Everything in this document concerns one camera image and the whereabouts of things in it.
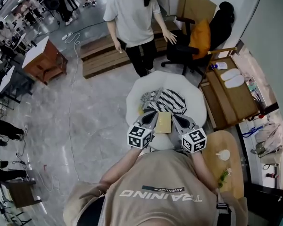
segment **small plant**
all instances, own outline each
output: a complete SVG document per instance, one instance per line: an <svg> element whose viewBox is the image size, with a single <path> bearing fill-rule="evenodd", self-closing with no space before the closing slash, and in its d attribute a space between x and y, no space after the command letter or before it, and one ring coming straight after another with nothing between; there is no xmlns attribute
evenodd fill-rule
<svg viewBox="0 0 283 226"><path fill-rule="evenodd" d="M232 169L231 168L227 168L224 170L224 172L221 174L219 180L218 180L218 187L219 188L222 188L223 186L223 183L226 179L227 176L230 176L231 175L231 172L232 172Z"/></svg>

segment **wooden stool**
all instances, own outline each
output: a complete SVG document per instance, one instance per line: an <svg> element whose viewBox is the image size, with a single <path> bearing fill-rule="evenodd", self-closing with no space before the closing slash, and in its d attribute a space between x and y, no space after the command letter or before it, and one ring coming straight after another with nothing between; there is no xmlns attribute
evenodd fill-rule
<svg viewBox="0 0 283 226"><path fill-rule="evenodd" d="M222 161L216 155L222 150L229 150L230 159ZM231 133L220 130L208 135L207 147L202 151L208 168L218 181L226 168L231 168L231 175L225 178L220 192L231 192L236 199L244 196L243 175L238 145Z"/></svg>
<svg viewBox="0 0 283 226"><path fill-rule="evenodd" d="M61 73L66 74L67 62L47 36L37 44L37 47L27 52L22 68L47 85L51 78Z"/></svg>

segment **white slippers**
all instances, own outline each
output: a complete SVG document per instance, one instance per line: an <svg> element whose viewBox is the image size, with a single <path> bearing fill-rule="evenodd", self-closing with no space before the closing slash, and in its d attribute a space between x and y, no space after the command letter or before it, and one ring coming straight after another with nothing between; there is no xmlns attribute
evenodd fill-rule
<svg viewBox="0 0 283 226"><path fill-rule="evenodd" d="M241 74L240 70L238 70L238 69L230 69L230 70L224 72L220 77L221 77L221 79L223 81L228 81L231 78L233 78L233 77L235 77L235 76L237 76L239 74Z"/></svg>
<svg viewBox="0 0 283 226"><path fill-rule="evenodd" d="M230 80L225 82L225 87L229 88L235 88L243 85L244 83L244 77L239 74L235 76L234 78L231 78Z"/></svg>
<svg viewBox="0 0 283 226"><path fill-rule="evenodd" d="M239 69L230 69L221 74L220 77L223 81L225 81L225 87L228 89L239 87L245 81Z"/></svg>

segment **power strip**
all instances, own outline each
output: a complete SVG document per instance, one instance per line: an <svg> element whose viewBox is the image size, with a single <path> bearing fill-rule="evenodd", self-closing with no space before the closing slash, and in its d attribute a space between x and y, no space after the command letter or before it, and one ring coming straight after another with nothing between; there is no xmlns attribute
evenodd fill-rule
<svg viewBox="0 0 283 226"><path fill-rule="evenodd" d="M64 41L64 40L68 39L71 35L72 35L72 32L66 34L66 35L62 38L62 40Z"/></svg>

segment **white cup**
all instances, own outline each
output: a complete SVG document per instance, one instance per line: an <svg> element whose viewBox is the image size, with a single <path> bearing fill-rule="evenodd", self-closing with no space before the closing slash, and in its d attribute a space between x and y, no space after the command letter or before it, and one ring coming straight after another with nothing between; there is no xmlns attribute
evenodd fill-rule
<svg viewBox="0 0 283 226"><path fill-rule="evenodd" d="M230 159L231 153L229 150L222 150L219 153L216 153L220 160L227 161Z"/></svg>

